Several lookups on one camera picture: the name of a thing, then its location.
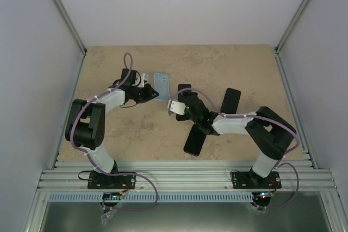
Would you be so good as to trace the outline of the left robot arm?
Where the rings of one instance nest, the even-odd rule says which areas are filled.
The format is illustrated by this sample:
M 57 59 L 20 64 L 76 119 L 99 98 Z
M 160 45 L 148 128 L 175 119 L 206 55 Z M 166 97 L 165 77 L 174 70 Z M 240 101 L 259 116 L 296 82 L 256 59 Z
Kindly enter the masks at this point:
M 114 81 L 104 93 L 88 100 L 75 99 L 72 102 L 65 139 L 88 157 L 94 172 L 101 174 L 100 181 L 107 188 L 119 183 L 119 175 L 117 163 L 103 145 L 106 114 L 128 101 L 142 104 L 158 97 L 159 93 L 148 83 L 148 78 L 147 73 L 124 68 L 121 78 Z

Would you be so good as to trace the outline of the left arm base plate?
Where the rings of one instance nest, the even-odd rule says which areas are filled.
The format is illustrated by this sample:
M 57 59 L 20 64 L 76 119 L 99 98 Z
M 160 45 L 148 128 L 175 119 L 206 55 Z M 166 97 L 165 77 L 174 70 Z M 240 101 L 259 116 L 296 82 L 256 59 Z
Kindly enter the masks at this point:
M 116 189 L 130 190 L 135 188 L 136 176 L 121 173 L 119 176 L 110 176 L 92 171 L 88 178 L 88 189 Z

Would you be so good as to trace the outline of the black smartphone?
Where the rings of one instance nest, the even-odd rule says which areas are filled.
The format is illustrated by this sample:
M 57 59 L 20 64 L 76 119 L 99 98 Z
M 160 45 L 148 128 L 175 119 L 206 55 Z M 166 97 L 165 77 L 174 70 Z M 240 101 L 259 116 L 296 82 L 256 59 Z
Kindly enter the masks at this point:
M 177 95 L 177 98 L 181 102 L 187 92 L 191 91 L 191 84 L 178 84 L 177 91 L 180 91 L 180 93 L 178 93 Z

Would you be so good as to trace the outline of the light blue phone case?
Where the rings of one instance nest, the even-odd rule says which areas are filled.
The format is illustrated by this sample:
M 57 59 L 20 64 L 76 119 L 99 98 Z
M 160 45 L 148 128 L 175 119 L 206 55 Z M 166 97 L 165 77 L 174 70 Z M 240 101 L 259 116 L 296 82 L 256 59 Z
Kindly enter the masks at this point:
M 154 73 L 154 89 L 158 92 L 156 100 L 167 102 L 170 98 L 169 78 L 163 73 Z

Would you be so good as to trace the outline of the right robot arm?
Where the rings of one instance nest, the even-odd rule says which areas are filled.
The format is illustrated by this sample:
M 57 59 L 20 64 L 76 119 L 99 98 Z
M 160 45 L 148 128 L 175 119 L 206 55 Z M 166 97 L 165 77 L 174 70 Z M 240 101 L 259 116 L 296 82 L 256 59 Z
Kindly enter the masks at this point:
M 241 134 L 253 140 L 260 155 L 249 171 L 238 172 L 233 178 L 235 189 L 281 187 L 274 168 L 292 150 L 290 144 L 300 142 L 296 130 L 266 106 L 248 114 L 237 114 L 237 106 L 235 97 L 225 95 L 220 112 L 210 111 L 197 93 L 184 88 L 177 100 L 169 101 L 168 110 L 178 121 L 193 122 L 184 145 L 190 155 L 199 156 L 208 135 Z

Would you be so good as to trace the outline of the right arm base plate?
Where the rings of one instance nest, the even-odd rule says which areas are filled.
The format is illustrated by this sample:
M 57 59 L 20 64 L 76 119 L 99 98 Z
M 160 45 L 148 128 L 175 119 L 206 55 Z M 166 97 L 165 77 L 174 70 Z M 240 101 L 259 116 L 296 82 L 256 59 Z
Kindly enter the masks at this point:
M 258 176 L 251 171 L 231 170 L 230 180 L 234 189 L 281 189 L 279 173 L 271 171 L 265 178 Z

